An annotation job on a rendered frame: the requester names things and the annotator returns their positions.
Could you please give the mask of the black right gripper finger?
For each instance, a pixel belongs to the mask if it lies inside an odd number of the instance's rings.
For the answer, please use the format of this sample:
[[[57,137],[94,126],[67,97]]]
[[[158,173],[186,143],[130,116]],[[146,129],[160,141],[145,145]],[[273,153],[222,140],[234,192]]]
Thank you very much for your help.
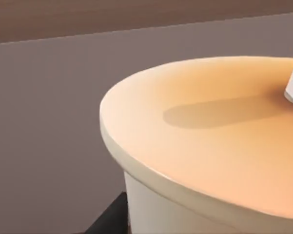
[[[84,234],[128,234],[126,192],[122,192]]]

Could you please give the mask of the white cup with straw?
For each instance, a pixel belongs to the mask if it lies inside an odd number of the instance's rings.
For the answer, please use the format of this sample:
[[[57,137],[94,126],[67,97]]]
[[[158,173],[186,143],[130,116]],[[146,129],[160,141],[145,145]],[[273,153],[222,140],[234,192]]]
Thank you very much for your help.
[[[293,234],[293,58],[153,67],[115,84],[99,120],[132,234]]]

